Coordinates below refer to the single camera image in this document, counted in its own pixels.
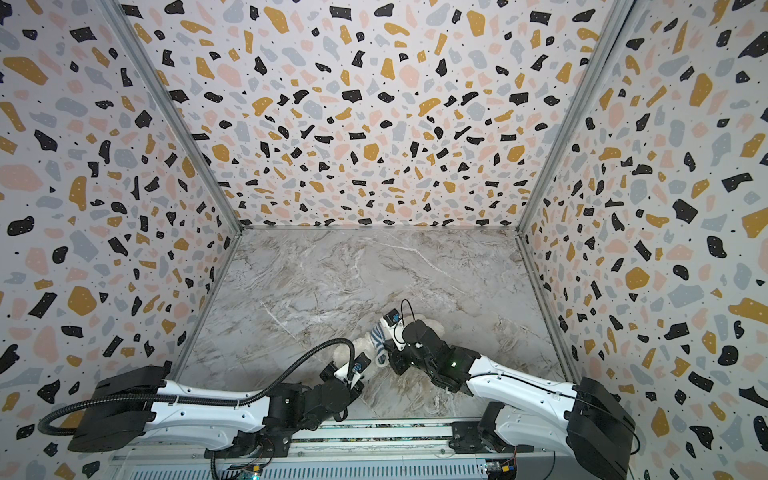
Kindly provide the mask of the white fluffy teddy bear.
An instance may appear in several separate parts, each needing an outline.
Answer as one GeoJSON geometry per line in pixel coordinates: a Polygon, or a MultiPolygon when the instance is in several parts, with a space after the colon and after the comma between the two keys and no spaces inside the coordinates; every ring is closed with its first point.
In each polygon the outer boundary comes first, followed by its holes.
{"type": "Polygon", "coordinates": [[[393,309],[363,335],[333,344],[320,378],[351,382],[370,369],[386,368],[397,375],[413,368],[437,376],[453,364],[453,348],[444,333],[437,320],[393,309]]]}

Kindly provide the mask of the blue white striped knit sweater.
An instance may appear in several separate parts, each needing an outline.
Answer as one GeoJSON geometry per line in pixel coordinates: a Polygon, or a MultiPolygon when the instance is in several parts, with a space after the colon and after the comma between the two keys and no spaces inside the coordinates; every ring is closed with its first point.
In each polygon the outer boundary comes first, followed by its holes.
{"type": "Polygon", "coordinates": [[[385,339],[381,319],[369,332],[369,340],[373,346],[374,364],[379,368],[385,368],[389,366],[390,354],[396,347],[392,340],[385,339]]]}

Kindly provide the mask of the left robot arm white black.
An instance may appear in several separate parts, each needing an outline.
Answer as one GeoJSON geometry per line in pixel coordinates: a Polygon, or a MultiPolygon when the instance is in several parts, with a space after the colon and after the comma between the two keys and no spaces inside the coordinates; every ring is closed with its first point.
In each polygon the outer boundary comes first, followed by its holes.
{"type": "Polygon", "coordinates": [[[148,366],[97,384],[94,406],[85,413],[68,448],[77,453],[110,452],[130,443],[200,445],[218,458],[242,457],[263,446],[287,454],[292,436],[340,419],[362,393],[368,365],[328,364],[320,384],[280,383],[250,402],[247,392],[206,390],[167,379],[167,366],[148,366]]]}

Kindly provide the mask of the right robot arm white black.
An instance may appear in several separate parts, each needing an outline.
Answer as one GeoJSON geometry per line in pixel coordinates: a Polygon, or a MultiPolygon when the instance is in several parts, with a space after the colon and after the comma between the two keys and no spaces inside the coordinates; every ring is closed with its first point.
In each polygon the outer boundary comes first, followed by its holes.
{"type": "Polygon", "coordinates": [[[487,400],[475,431],[458,434],[453,448],[506,453],[524,446],[571,456],[598,479],[624,479],[640,447],[635,422],[602,383],[554,382],[508,368],[474,350],[454,346],[421,319],[405,321],[395,310],[380,321],[389,365],[409,368],[451,393],[487,400]]]}

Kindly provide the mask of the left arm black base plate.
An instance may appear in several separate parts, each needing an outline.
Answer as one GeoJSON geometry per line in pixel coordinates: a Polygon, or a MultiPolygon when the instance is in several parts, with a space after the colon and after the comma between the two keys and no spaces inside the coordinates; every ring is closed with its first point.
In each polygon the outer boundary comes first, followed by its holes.
{"type": "Polygon", "coordinates": [[[261,456],[262,458],[284,458],[288,455],[295,429],[265,427],[259,432],[239,432],[229,447],[219,451],[206,449],[204,457],[210,459],[237,459],[261,456]]]}

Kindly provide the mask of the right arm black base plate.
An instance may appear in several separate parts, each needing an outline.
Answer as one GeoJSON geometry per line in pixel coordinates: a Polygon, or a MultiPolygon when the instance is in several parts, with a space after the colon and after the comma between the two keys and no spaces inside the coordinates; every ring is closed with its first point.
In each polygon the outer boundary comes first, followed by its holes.
{"type": "Polygon", "coordinates": [[[497,419],[503,407],[501,402],[489,402],[479,421],[453,422],[448,446],[458,454],[533,452],[532,445],[508,444],[497,434],[497,419]]]}

